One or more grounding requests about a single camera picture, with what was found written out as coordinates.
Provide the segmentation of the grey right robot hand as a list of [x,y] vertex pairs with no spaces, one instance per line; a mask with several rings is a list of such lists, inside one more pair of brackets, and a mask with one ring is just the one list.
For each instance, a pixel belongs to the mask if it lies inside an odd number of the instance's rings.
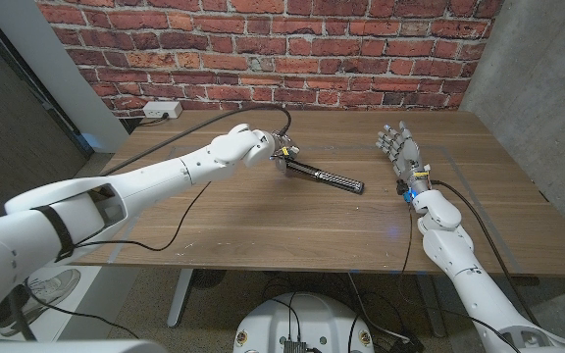
[[429,190],[429,172],[425,169],[419,146],[406,124],[400,122],[398,127],[385,125],[378,136],[376,145],[391,161],[397,179],[415,194]]

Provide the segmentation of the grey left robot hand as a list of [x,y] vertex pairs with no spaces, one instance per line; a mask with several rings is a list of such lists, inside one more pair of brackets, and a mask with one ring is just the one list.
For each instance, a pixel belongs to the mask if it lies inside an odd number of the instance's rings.
[[300,149],[288,135],[280,131],[274,130],[272,137],[275,141],[275,150],[270,159],[275,162],[279,171],[284,172],[287,163],[297,158]]

